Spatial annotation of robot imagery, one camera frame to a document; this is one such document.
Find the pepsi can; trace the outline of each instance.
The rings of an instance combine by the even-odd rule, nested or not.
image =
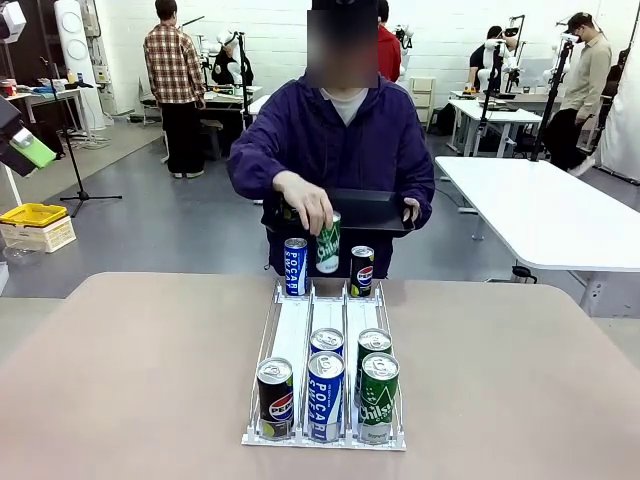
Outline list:
[[[335,328],[319,328],[311,334],[311,353],[336,352],[342,356],[344,337]]]
[[[358,246],[351,249],[351,296],[368,297],[373,283],[373,248]]]
[[[284,358],[267,358],[258,365],[260,435],[283,440],[293,431],[293,368]]]
[[[307,241],[290,238],[284,242],[284,275],[287,295],[307,293]]]
[[[309,359],[309,438],[335,442],[342,425],[344,361],[335,352],[314,353]]]

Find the shoe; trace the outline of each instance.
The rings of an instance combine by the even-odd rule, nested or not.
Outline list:
[[[571,170],[569,170],[569,173],[574,177],[581,177],[582,175],[587,173],[587,170],[589,170],[591,167],[594,167],[595,164],[595,158],[587,157],[585,161],[578,165],[576,168],[572,168]]]

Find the can rack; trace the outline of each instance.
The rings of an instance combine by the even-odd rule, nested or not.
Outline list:
[[[394,405],[394,418],[390,440],[379,445],[370,445],[358,440],[358,409],[353,404],[358,336],[367,328],[381,328],[391,334],[389,316],[384,301],[382,283],[379,283],[370,298],[352,298],[348,295],[346,282],[342,294],[337,297],[318,297],[313,282],[309,295],[290,297],[284,293],[279,280],[275,282],[273,297],[264,330],[253,377],[249,403],[247,432],[242,436],[243,445],[273,447],[342,448],[361,450],[405,451],[402,389]],[[343,393],[343,418],[340,437],[331,443],[312,441],[307,433],[307,395],[309,375],[306,366],[310,357],[310,336],[318,328],[335,328],[344,335],[345,385]],[[258,365],[265,358],[282,357],[293,367],[294,424],[290,438],[273,441],[260,436],[260,409],[258,398]]]

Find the can lid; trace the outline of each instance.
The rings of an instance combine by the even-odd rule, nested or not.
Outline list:
[[[386,353],[371,353],[364,357],[362,370],[376,380],[391,380],[398,376],[398,361]]]
[[[367,247],[365,245],[358,245],[357,247],[353,247],[351,249],[351,254],[354,257],[373,257],[373,248]]]
[[[267,358],[258,366],[258,378],[269,385],[282,383],[292,374],[293,368],[284,358]]]
[[[344,372],[344,361],[335,352],[318,352],[309,359],[309,372],[319,378],[335,378]]]
[[[391,346],[391,336],[379,328],[369,328],[362,331],[358,343],[373,352],[381,352]]]
[[[307,241],[304,238],[289,238],[284,242],[284,246],[289,248],[304,248],[307,246]]]
[[[342,333],[335,328],[320,328],[311,334],[311,344],[320,350],[335,350],[343,343]]]

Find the hand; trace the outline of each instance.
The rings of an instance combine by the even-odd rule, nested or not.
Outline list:
[[[322,225],[327,228],[333,226],[333,207],[322,188],[286,170],[273,177],[273,188],[298,211],[302,226],[311,235],[320,235]]]
[[[411,221],[415,223],[415,221],[422,215],[422,210],[420,210],[420,203],[415,198],[405,198],[404,203],[409,205],[410,208],[404,209],[404,215],[402,216],[402,221],[406,222],[411,217]]]

